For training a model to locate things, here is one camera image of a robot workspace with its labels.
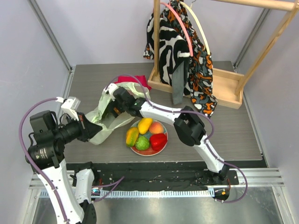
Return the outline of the fake peach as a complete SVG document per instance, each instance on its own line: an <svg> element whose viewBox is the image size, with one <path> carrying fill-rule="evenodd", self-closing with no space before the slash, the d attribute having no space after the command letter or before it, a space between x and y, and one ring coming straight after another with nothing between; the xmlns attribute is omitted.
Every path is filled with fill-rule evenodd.
<svg viewBox="0 0 299 224"><path fill-rule="evenodd" d="M160 122L153 122L149 127L149 132L151 134L164 133L164 126Z"/></svg>

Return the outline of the fake yellow fruit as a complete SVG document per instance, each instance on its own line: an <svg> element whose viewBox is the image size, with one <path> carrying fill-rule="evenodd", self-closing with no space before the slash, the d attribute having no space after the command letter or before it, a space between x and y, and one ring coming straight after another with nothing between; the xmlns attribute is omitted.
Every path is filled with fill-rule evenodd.
<svg viewBox="0 0 299 224"><path fill-rule="evenodd" d="M144 135L149 130L152 122L152 118L142 118L137 125L139 133Z"/></svg>

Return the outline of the fake orange green mango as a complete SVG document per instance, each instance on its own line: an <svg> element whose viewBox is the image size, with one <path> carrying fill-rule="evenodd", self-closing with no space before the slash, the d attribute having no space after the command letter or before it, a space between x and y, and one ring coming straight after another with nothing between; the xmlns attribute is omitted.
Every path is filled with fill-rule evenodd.
<svg viewBox="0 0 299 224"><path fill-rule="evenodd" d="M131 127L126 133L126 145L133 147L139 137L139 130L137 127Z"/></svg>

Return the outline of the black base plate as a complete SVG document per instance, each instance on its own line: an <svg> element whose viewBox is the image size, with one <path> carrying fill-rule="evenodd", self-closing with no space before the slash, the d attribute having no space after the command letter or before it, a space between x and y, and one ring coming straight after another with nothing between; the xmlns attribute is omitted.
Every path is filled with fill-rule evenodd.
<svg viewBox="0 0 299 224"><path fill-rule="evenodd" d="M118 191L206 190L214 184L202 161L95 163L100 183L120 180Z"/></svg>

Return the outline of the black white patterned garment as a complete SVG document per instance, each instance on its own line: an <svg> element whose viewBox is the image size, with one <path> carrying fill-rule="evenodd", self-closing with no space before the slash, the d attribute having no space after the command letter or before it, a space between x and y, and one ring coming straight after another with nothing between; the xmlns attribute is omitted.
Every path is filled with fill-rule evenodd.
<svg viewBox="0 0 299 224"><path fill-rule="evenodd" d="M167 18L161 16L159 29L159 73L163 84L172 86L173 104L181 104L189 77L190 52L187 41Z"/></svg>

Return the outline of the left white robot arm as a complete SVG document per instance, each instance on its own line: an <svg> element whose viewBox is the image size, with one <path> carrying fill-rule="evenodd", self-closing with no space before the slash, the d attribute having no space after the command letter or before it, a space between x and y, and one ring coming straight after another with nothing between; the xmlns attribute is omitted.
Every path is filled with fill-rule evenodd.
<svg viewBox="0 0 299 224"><path fill-rule="evenodd" d="M94 224L97 219L91 194L100 174L92 162L86 162L75 168L69 181L64 149L75 139L88 142L102 128L81 112L77 116L67 116L67 124L61 126L52 111L30 117L34 140L28 154L36 164L32 169L47 189L59 224Z"/></svg>

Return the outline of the red folded cloth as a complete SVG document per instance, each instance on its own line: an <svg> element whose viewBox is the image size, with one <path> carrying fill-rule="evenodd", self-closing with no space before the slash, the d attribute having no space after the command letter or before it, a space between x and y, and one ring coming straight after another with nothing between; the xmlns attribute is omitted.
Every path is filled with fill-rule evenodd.
<svg viewBox="0 0 299 224"><path fill-rule="evenodd" d="M147 82L147 79L144 75L142 76L119 76L117 80L114 82L115 84L123 83L123 82L134 82L134 83L141 83L143 87L146 87L149 91L152 89Z"/></svg>

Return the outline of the orange grey patterned garment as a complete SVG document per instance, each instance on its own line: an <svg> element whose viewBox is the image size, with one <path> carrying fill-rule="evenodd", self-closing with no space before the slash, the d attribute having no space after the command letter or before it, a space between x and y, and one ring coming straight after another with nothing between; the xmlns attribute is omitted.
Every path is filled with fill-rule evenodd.
<svg viewBox="0 0 299 224"><path fill-rule="evenodd" d="M190 97L195 108L210 118L217 106L217 99L213 95L213 62L205 35L202 34L204 41L201 42L191 23L187 5L182 0L172 0L170 5L180 16L193 50L193 56L189 59L187 82L179 96Z"/></svg>

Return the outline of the wooden clothes rack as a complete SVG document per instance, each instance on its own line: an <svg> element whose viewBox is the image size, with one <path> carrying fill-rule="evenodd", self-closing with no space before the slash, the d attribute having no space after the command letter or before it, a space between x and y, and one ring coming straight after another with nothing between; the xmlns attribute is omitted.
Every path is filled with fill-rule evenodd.
<svg viewBox="0 0 299 224"><path fill-rule="evenodd" d="M222 106L238 109L242 105L243 101L243 89L246 83L249 81L251 76L257 70L263 59L272 49L274 44L277 42L279 37L291 23L293 18L299 11L299 2L281 1L281 0L226 0L225 3L245 5L250 7L259 7L272 10L285 11L285 15L268 42L261 50L260 54L249 68L245 75L230 72L226 70L213 69L213 93L218 99L218 103ZM159 73L159 16L160 16L160 5L169 7L170 5L163 3L159 0L154 1L153 13L154 13L154 67L148 79L148 84L152 88L165 92L172 92L172 87L167 84L163 84L160 81Z"/></svg>

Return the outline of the fake green custard apple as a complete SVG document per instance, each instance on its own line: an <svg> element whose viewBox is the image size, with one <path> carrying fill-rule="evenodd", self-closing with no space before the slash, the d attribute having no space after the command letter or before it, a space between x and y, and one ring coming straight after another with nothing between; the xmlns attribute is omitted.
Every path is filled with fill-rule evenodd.
<svg viewBox="0 0 299 224"><path fill-rule="evenodd" d="M146 137L140 136L135 143L135 147L139 151L144 151L150 147L150 142Z"/></svg>

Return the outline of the cream hanger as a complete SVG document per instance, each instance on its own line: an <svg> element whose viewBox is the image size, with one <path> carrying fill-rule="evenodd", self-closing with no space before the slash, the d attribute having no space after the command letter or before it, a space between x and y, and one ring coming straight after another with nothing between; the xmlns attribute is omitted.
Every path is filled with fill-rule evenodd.
<svg viewBox="0 0 299 224"><path fill-rule="evenodd" d="M211 51L210 51L210 48L209 48L209 45L208 45L208 41L206 39L206 36L205 36L205 33L204 33L204 30L201 26L201 23L199 21L199 19L197 18L196 14L194 13L194 11L191 9L190 6L188 6L186 3L184 3L183 1L180 1L180 4L183 5L189 12L190 14L192 15L192 17L194 18L194 21L196 22L197 26L198 26L198 29L199 29L199 32L203 38L203 41L204 41L204 45L206 47L206 51L208 53L208 55L211 55Z"/></svg>

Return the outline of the fake red fruit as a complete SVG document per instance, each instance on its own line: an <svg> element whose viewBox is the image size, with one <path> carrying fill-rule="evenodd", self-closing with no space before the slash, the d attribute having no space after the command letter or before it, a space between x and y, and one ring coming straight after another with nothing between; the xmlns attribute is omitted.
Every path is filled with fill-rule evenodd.
<svg viewBox="0 0 299 224"><path fill-rule="evenodd" d="M154 134L149 139L154 151L161 151L167 143L167 136L164 133Z"/></svg>

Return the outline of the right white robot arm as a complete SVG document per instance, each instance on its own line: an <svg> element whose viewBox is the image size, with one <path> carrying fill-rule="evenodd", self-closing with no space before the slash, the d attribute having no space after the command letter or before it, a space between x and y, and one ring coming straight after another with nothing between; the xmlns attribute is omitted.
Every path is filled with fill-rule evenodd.
<svg viewBox="0 0 299 224"><path fill-rule="evenodd" d="M152 118L173 126L179 140L193 147L206 163L211 172L211 179L216 184L224 183L228 178L229 165L217 154L206 134L205 125L200 119L204 115L194 111L191 107L183 109L158 105L147 97L135 98L123 87L110 84L105 89L115 103L113 113L118 116L127 112L133 117Z"/></svg>

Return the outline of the red and teal plate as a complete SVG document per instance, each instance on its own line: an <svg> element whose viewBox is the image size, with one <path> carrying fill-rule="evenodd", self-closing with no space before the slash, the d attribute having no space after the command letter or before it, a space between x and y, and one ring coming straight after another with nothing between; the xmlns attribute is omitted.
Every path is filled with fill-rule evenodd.
<svg viewBox="0 0 299 224"><path fill-rule="evenodd" d="M135 122L131 127L137 127L137 125L138 125L138 123L139 123L139 121L137 121L137 122ZM166 130L166 128L165 128L165 126L164 126L164 134L167 136L167 141L168 141L168 132L167 132L167 130ZM142 134L140 134L139 133L139 137L140 136L144 136L144 137L146 137L148 140L150 140L150 137L152 136L153 134L151 134L150 132L149 132L149 130L144 134L144 135L142 135ZM152 149L152 147L151 147L151 144L150 144L150 147L147 149L147 150L144 150L144 151L139 151L139 150L137 150L136 149L136 147L135 146L133 146L133 147L129 147L132 151L134 151L136 154L138 154L138 155L141 155L141 156L154 156L154 155L156 155L156 154L159 154L161 151L163 151L164 150L164 148L161 150L161 151L154 151L153 149Z"/></svg>

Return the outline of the translucent plastic bag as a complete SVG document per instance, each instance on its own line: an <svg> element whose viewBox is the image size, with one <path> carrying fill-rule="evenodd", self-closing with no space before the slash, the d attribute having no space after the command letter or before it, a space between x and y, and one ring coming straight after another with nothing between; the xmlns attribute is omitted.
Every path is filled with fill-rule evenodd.
<svg viewBox="0 0 299 224"><path fill-rule="evenodd" d="M135 98L138 98L138 97L150 98L150 91L146 87L141 86L139 83L123 82L123 83L118 83L116 85L118 87L123 87ZM103 114L104 110L108 107L108 104L110 103L110 101L112 101L110 96L106 95L103 90L102 95L99 99L98 106L93 111L91 111L85 115L90 122L100 125L103 128L101 132L97 133L89 141L90 143L92 143L94 145L101 144L109 137L109 135L116 128L122 127L122 126L130 123L134 119L133 116L131 116L127 112L124 112L117 118L113 118L111 116L111 117L105 119L104 121L101 121L102 114Z"/></svg>

